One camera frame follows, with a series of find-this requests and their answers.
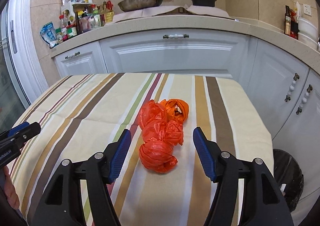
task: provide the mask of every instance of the human hand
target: human hand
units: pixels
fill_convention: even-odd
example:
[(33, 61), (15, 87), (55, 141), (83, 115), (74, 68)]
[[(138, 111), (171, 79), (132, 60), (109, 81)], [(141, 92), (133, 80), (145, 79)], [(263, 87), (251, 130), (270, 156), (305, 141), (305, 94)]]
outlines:
[(20, 206), (19, 197), (16, 193), (16, 189), (12, 184), (11, 177), (9, 174), (9, 169), (7, 166), (3, 168), (3, 172), (5, 175), (5, 183), (4, 183), (4, 194), (7, 197), (9, 205), (13, 209), (18, 209)]

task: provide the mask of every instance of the drawer handle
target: drawer handle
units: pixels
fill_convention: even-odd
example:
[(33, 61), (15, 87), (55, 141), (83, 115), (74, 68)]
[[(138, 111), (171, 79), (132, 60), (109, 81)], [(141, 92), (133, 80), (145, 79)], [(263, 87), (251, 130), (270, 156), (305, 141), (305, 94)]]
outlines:
[(169, 38), (189, 38), (189, 35), (178, 35), (178, 34), (175, 34), (175, 35), (164, 35), (163, 36), (163, 39), (169, 39)]
[(296, 86), (296, 83), (297, 83), (298, 79), (300, 79), (300, 76), (296, 73), (294, 75), (294, 78), (293, 78), (293, 81), (292, 81), (291, 85), (289, 86), (289, 91), (287, 93), (287, 96), (284, 99), (285, 102), (288, 102), (288, 100), (291, 100), (291, 95), (292, 95), (292, 92), (295, 89), (295, 86)]
[(67, 56), (65, 57), (65, 59), (72, 58), (72, 57), (77, 56), (77, 55), (79, 55), (79, 54), (80, 54), (80, 52), (75, 53), (75, 54), (72, 54), (72, 55), (67, 55)]
[(296, 111), (296, 114), (297, 114), (297, 115), (299, 115), (299, 113), (302, 112), (303, 106), (307, 103), (308, 98), (309, 98), (309, 96), (310, 96), (310, 92), (311, 92), (312, 90), (313, 90), (313, 88), (312, 88), (311, 84), (309, 84), (309, 87), (308, 87), (306, 93), (304, 94), (304, 96), (303, 96), (302, 99), (301, 99), (301, 103), (300, 103), (300, 105), (299, 105), (299, 107), (298, 107), (298, 110)]

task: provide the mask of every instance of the electrical outlet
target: electrical outlet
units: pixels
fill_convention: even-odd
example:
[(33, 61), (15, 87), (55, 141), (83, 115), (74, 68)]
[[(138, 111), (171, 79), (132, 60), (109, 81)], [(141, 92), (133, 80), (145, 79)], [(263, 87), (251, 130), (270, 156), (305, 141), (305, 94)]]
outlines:
[(303, 4), (303, 13), (305, 13), (308, 16), (312, 16), (310, 5)]

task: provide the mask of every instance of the frying pan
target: frying pan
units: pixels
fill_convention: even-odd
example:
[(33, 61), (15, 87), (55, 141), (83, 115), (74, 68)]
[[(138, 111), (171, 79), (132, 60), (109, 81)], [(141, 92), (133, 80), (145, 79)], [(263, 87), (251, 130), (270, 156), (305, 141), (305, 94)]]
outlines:
[(124, 12), (133, 10), (158, 7), (162, 4), (163, 0), (123, 0), (118, 6)]

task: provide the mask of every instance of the metal screw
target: metal screw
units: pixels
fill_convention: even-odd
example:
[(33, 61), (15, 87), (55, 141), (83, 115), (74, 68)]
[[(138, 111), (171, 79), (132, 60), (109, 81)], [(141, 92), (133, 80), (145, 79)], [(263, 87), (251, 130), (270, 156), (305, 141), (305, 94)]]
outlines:
[(69, 165), (69, 163), (70, 163), (69, 159), (65, 159), (65, 160), (63, 160), (63, 161), (61, 162), (61, 164), (62, 164), (63, 166), (67, 166), (67, 165)]
[(101, 152), (96, 153), (96, 154), (94, 155), (94, 158), (95, 158), (95, 159), (101, 159), (101, 158), (103, 158), (103, 153), (101, 153)]
[(258, 165), (262, 165), (263, 164), (263, 160), (261, 158), (256, 158), (255, 159), (255, 162), (258, 164)]
[(229, 157), (230, 157), (230, 154), (229, 154), (228, 152), (222, 152), (222, 153), (221, 153), (221, 156), (222, 156), (223, 158), (229, 158)]

